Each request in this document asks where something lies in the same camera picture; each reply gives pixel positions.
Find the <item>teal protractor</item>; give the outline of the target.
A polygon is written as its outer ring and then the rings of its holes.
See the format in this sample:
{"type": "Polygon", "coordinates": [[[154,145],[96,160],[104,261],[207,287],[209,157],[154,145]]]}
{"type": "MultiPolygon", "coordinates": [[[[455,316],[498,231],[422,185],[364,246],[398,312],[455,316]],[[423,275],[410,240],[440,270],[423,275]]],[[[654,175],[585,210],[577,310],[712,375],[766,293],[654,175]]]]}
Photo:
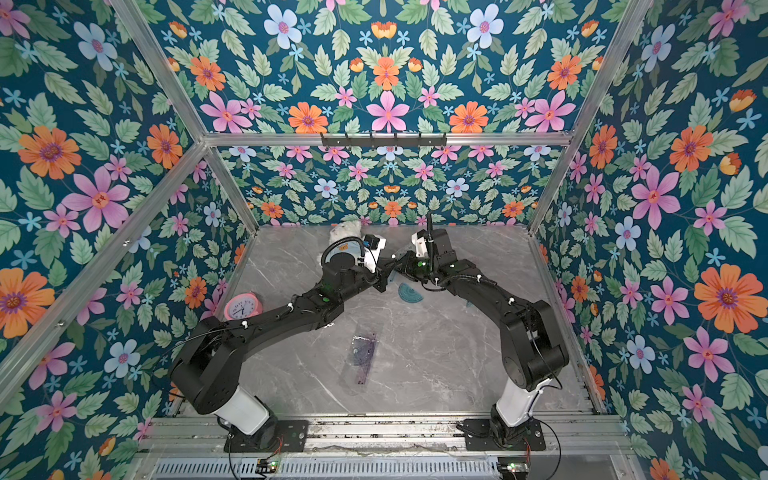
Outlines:
{"type": "Polygon", "coordinates": [[[424,300],[424,297],[409,284],[401,283],[398,287],[399,298],[408,304],[417,304],[424,300]]]}

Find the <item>clear ruler set bag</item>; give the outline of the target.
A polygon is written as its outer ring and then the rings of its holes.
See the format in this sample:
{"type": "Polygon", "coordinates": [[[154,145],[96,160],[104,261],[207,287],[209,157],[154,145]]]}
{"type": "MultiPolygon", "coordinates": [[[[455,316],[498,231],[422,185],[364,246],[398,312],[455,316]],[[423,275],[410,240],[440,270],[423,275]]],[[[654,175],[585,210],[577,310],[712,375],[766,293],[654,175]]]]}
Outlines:
{"type": "Polygon", "coordinates": [[[375,333],[355,334],[341,370],[340,384],[350,395],[366,389],[378,339],[375,333]]]}

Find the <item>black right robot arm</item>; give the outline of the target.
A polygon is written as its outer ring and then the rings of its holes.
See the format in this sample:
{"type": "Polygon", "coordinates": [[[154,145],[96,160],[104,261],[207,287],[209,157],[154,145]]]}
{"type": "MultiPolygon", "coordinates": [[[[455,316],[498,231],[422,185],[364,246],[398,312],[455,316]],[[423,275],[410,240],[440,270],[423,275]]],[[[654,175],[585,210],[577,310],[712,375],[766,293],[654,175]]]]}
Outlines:
{"type": "Polygon", "coordinates": [[[543,300],[513,295],[475,263],[459,258],[448,232],[433,226],[431,214],[411,241],[414,250],[398,260],[399,273],[468,301],[498,327],[508,380],[492,407],[491,430],[501,436],[517,432],[532,419],[541,392],[569,363],[554,309],[543,300]]]}

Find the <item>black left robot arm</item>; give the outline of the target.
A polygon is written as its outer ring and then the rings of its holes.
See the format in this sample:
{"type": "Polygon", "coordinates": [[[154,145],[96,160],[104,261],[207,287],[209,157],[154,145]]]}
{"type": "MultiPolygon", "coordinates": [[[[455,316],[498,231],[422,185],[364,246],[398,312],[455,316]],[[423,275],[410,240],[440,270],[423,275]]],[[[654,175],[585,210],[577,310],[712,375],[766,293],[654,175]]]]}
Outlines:
{"type": "Polygon", "coordinates": [[[385,291],[396,266],[394,260],[378,265],[385,246],[373,234],[339,239],[321,255],[318,283],[288,304],[242,319],[200,321],[170,367],[170,380],[197,413],[213,414],[246,436],[269,431],[275,415],[240,385],[243,364],[268,346],[330,325],[347,300],[367,289],[385,291]]]}

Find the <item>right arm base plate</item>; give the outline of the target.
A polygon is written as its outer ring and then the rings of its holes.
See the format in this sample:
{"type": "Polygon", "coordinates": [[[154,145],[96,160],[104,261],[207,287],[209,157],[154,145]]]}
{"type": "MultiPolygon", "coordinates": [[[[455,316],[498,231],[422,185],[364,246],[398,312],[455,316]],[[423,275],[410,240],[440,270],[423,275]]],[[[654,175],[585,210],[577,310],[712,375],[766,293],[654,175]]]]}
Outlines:
{"type": "Polygon", "coordinates": [[[468,451],[533,451],[546,449],[541,422],[530,418],[516,427],[489,418],[464,419],[456,424],[468,451]]]}

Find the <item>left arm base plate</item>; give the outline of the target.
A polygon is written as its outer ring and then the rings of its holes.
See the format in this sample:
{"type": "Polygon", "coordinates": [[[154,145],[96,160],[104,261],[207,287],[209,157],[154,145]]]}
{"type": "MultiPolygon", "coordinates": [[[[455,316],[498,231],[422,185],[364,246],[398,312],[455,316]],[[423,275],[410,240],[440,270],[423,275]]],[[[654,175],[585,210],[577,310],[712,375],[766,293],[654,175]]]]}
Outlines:
{"type": "Polygon", "coordinates": [[[296,453],[304,450],[310,423],[306,420],[268,420],[254,434],[247,435],[236,427],[225,442],[226,453],[296,453]]]}

